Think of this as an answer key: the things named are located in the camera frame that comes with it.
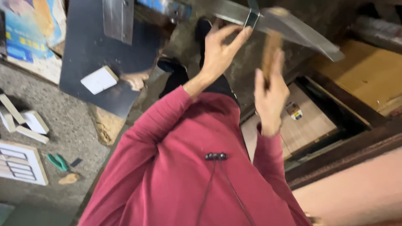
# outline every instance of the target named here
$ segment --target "person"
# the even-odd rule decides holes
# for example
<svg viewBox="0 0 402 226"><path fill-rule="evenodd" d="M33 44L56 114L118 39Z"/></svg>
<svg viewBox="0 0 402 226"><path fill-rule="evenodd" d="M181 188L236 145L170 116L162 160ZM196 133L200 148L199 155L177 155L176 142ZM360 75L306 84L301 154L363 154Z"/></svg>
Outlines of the person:
<svg viewBox="0 0 402 226"><path fill-rule="evenodd" d="M240 109L222 74L252 29L219 29L219 23L198 21L202 69L194 78L176 59L158 62L172 72L161 99L122 136L80 226L311 225L285 181L279 128L289 90L281 75L283 53L275 53L269 89L256 70L261 124L251 163ZM222 44L236 31L231 44Z"/></svg>

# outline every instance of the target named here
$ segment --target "tool handle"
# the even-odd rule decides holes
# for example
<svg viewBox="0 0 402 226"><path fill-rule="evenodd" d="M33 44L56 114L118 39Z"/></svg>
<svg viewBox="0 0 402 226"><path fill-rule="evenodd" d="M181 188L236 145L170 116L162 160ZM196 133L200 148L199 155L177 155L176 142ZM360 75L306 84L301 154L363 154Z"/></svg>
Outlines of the tool handle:
<svg viewBox="0 0 402 226"><path fill-rule="evenodd" d="M262 70L265 81L267 83L267 87L269 87L269 80L274 64L275 52L277 49L282 49L282 43L282 35L277 31L270 30L265 37Z"/></svg>

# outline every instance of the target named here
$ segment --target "foot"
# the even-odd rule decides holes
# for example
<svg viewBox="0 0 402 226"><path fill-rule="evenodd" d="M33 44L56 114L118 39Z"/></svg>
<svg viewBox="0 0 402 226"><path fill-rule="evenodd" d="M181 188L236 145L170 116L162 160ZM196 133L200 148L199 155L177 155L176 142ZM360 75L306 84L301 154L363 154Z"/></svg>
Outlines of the foot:
<svg viewBox="0 0 402 226"><path fill-rule="evenodd" d="M197 42L204 42L205 37L207 36L211 28L212 23L206 17L203 16L198 19L197 26L195 27L195 40Z"/></svg>
<svg viewBox="0 0 402 226"><path fill-rule="evenodd" d="M187 67L180 64L177 58L161 57L157 63L158 67L166 72L173 73L178 70L185 70L187 72Z"/></svg>

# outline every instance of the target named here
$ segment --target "black earphone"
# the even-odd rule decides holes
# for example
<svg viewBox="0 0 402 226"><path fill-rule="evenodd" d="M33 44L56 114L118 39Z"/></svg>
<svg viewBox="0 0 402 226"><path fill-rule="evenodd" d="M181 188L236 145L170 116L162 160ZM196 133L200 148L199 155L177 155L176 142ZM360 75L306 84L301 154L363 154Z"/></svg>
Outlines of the black earphone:
<svg viewBox="0 0 402 226"><path fill-rule="evenodd" d="M207 161L212 161L212 160L226 160L228 158L228 155L227 154L225 154L224 152L222 152L222 153L212 153L212 152L210 152L210 153L208 153L206 156L205 156L205 160L207 160Z"/></svg>

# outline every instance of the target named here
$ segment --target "green pliers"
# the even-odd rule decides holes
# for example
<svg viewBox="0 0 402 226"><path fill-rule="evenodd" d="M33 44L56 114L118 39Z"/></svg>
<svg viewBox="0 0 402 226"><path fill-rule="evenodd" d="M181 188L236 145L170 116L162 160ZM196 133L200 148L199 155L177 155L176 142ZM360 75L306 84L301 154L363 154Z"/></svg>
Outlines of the green pliers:
<svg viewBox="0 0 402 226"><path fill-rule="evenodd" d="M47 154L46 157L53 165L59 168L59 170L68 171L67 163L61 155L57 154L53 157L52 154Z"/></svg>

